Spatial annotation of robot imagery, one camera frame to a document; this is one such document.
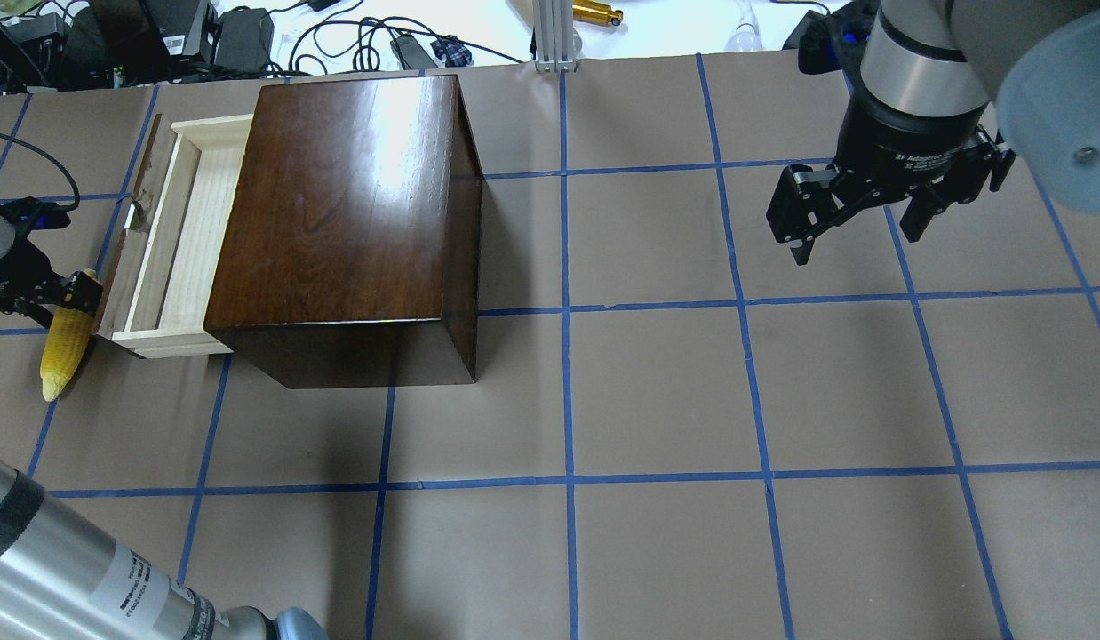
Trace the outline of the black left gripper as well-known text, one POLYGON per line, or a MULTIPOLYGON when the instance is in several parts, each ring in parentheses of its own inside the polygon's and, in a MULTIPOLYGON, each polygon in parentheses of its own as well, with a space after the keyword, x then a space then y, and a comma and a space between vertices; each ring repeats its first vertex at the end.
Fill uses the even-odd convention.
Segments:
POLYGON ((26 236, 0 234, 0 312, 29 317, 50 329, 54 313, 50 308, 72 309, 95 316, 103 295, 95 272, 75 272, 62 278, 50 258, 26 236))

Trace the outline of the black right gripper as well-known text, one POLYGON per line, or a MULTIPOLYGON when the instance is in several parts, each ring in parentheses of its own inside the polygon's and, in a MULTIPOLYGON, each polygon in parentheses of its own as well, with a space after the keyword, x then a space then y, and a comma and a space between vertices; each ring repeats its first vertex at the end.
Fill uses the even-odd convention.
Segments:
POLYGON ((908 115, 853 93, 834 158, 822 169, 791 164, 780 173, 767 223, 794 263, 806 266, 815 240, 867 208, 908 203, 899 221, 917 243, 952 205, 1002 187, 1016 162, 1002 134, 979 121, 985 107, 948 117, 908 115))

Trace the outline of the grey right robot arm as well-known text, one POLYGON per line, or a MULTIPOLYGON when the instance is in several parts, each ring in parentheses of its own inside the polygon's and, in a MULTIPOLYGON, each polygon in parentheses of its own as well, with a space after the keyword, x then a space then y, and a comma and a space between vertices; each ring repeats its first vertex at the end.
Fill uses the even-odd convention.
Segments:
POLYGON ((404 70, 263 86, 255 112, 163 120, 140 187, 138 229, 121 243, 106 289, 108 332, 164 335, 219 324, 222 304, 245 304, 264 324, 326 323, 333 302, 359 302, 363 283, 391 302, 393 284, 457 284, 448 302, 479 295, 482 315, 598 315, 652 309, 1069 296, 1071 286, 908 293, 789 293, 757 268, 769 260, 735 243, 713 244, 684 266, 632 234, 570 232, 558 297, 490 302, 490 284, 521 271, 482 256, 470 276, 468 229, 479 206, 465 183, 562 180, 610 188, 624 205, 660 186, 676 203, 675 230, 693 235, 691 180, 763 169, 776 177, 769 208, 729 199, 732 230, 772 238, 803 260, 822 232, 854 213, 909 200, 902 219, 916 242, 932 216, 997 188, 1020 153, 1053 197, 1100 213, 1100 1, 864 1, 820 20, 802 49, 717 53, 654 60, 583 60, 565 74, 532 64, 469 70, 404 70), (391 194, 413 188, 425 221, 457 223, 407 242, 375 266, 346 267, 342 231, 312 249, 285 229, 252 251, 252 234, 310 203, 312 181, 338 170, 377 178, 391 194))

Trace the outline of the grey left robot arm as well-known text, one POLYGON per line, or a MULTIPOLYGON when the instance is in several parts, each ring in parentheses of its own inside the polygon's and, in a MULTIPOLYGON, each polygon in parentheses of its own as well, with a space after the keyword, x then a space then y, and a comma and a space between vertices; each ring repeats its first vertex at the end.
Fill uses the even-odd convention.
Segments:
POLYGON ((70 206, 43 202, 34 197, 0 203, 0 312, 29 317, 47 329, 62 276, 50 258, 28 236, 38 230, 70 227, 70 206))

